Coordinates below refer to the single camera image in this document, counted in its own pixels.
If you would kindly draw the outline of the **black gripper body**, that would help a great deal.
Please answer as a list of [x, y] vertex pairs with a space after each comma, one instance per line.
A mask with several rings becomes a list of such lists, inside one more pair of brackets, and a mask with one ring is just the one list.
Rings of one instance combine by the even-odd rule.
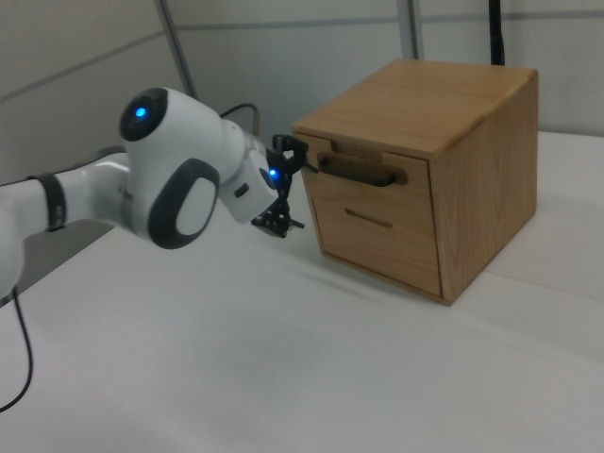
[[266, 151], [268, 173], [277, 191], [277, 200], [287, 200], [294, 174], [294, 152]]

